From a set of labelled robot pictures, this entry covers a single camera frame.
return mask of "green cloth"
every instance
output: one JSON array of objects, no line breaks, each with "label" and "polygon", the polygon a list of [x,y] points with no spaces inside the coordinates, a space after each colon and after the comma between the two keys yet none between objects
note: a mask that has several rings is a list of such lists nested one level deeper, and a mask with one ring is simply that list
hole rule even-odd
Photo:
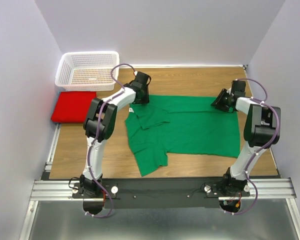
[{"label": "green cloth", "polygon": [[167,166],[167,153],[238,157],[237,113],[210,106],[215,97],[150,95],[149,99],[148,104],[131,104],[125,120],[129,147],[142,176]]}]

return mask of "white plastic basket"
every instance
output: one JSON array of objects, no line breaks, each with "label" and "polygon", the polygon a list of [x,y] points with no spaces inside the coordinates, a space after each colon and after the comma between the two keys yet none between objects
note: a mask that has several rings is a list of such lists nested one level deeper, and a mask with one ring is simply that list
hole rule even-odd
[{"label": "white plastic basket", "polygon": [[[111,91],[115,81],[111,69],[119,64],[116,51],[80,51],[63,54],[55,75],[55,85],[67,91]],[[118,78],[119,68],[113,71]]]}]

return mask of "gray wall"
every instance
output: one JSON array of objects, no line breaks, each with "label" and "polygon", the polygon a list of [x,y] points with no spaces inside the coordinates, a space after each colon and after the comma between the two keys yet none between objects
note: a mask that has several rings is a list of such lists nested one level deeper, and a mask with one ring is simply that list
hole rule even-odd
[{"label": "gray wall", "polygon": [[[300,0],[286,0],[248,66],[269,103],[281,107],[281,136],[273,152],[283,177],[291,177],[300,211]],[[262,95],[253,88],[255,95]]]},{"label": "gray wall", "polygon": [[131,64],[247,64],[284,0],[35,0],[61,51]]},{"label": "gray wall", "polygon": [[19,239],[44,169],[60,58],[33,0],[0,1],[0,240]]}]

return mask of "green t-shirt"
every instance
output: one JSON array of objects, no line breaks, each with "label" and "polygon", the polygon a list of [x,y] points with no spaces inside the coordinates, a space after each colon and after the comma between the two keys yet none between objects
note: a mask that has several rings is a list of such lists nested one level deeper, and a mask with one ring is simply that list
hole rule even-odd
[{"label": "green t-shirt", "polygon": [[149,98],[148,104],[131,104],[125,120],[129,147],[142,176],[167,166],[167,153],[238,157],[237,113],[212,107],[215,97]]}]

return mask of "wood surface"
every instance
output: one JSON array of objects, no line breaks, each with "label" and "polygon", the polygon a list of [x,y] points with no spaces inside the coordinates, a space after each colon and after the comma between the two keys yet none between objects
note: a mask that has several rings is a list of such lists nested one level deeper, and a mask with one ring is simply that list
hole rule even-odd
[{"label": "wood surface", "polygon": [[[152,77],[149,93],[154,95],[179,96],[217,96],[220,91],[231,87],[231,82],[244,78],[241,67],[213,68],[145,68],[138,71]],[[121,83],[134,79],[131,69],[120,69]],[[119,90],[116,84],[114,91],[100,91],[98,98],[108,97]],[[249,86],[247,96],[251,96]],[[113,135],[107,142],[102,162],[104,178],[140,178],[140,172],[128,146],[125,119],[128,117],[126,106],[118,112]],[[243,146],[243,129],[246,115],[238,113]],[[79,177],[84,169],[87,154],[87,140],[82,124],[62,124],[55,150],[50,179],[69,179]],[[235,158],[215,155],[191,155],[168,153],[168,166],[160,167],[148,174],[148,178],[160,177],[212,177],[222,176]],[[252,176],[273,176],[277,170],[269,150],[258,160],[251,171]]]}]

